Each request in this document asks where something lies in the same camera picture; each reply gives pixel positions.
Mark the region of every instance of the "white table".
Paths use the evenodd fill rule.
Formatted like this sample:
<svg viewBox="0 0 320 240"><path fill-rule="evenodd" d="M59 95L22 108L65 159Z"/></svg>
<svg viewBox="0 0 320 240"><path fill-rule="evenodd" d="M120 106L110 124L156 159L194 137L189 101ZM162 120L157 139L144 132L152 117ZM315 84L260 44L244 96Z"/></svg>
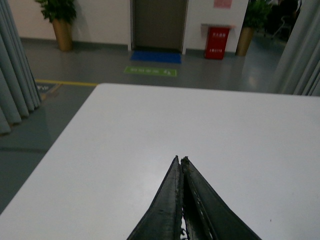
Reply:
<svg viewBox="0 0 320 240"><path fill-rule="evenodd" d="M0 240L126 239L175 155L262 239L319 239L320 98L101 84L0 215Z"/></svg>

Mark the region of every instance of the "curtain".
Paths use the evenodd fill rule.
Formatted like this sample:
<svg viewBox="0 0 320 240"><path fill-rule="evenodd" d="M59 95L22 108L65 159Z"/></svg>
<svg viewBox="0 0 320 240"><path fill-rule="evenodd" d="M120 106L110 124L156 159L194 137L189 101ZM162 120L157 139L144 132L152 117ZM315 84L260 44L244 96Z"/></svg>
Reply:
<svg viewBox="0 0 320 240"><path fill-rule="evenodd" d="M268 92L320 96L320 0L305 1Z"/></svg>
<svg viewBox="0 0 320 240"><path fill-rule="evenodd" d="M0 0L0 134L40 106L32 76L7 0Z"/></svg>

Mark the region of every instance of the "white wall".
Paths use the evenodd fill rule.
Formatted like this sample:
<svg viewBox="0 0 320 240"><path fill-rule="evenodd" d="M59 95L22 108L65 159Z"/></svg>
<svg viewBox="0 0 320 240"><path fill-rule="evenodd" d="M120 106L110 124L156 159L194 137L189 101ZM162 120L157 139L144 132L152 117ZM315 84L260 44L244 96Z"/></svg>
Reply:
<svg viewBox="0 0 320 240"><path fill-rule="evenodd" d="M236 52L248 0L233 0L231 9L214 8L214 0L189 0L187 49L205 49L208 28L201 24L235 25L229 32L226 52Z"/></svg>
<svg viewBox="0 0 320 240"><path fill-rule="evenodd" d="M129 0L76 0L77 19L73 39L81 42L130 43ZM20 37L54 40L48 20L44 20L40 5L33 0L8 0ZM235 25L226 46L235 52L248 0L233 0L231 9L214 8L214 0L189 0L185 46L205 49L207 29L201 24Z"/></svg>
<svg viewBox="0 0 320 240"><path fill-rule="evenodd" d="M40 4L33 0L8 0L20 37L54 40ZM77 18L72 35L75 41L128 44L129 11L127 0L76 0Z"/></svg>

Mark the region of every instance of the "yellow floor line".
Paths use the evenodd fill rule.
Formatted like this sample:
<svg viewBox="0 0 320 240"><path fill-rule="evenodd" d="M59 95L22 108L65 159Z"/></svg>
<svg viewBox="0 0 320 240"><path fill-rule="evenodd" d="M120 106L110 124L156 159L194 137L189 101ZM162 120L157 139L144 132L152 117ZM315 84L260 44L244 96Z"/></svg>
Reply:
<svg viewBox="0 0 320 240"><path fill-rule="evenodd" d="M98 83L91 83L91 82L56 81L56 80L44 80L44 79L36 79L35 82L40 84L63 84L63 85L85 86L85 87L95 87L98 85Z"/></svg>

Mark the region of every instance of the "tiled floor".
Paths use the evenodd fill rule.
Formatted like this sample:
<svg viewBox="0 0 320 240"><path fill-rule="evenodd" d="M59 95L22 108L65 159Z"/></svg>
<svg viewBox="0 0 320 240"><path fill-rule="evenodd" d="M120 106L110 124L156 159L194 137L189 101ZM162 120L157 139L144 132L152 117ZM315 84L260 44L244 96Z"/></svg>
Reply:
<svg viewBox="0 0 320 240"><path fill-rule="evenodd" d="M244 92L267 91L285 48L285 43L257 34L246 57L227 54L223 60L211 60L204 59L202 51L188 50L182 64L174 64L130 61L124 46L78 43L65 53L55 42L22 43L36 79ZM126 66L176 69L178 76L124 74ZM0 213L93 89L62 85L11 134L0 137Z"/></svg>

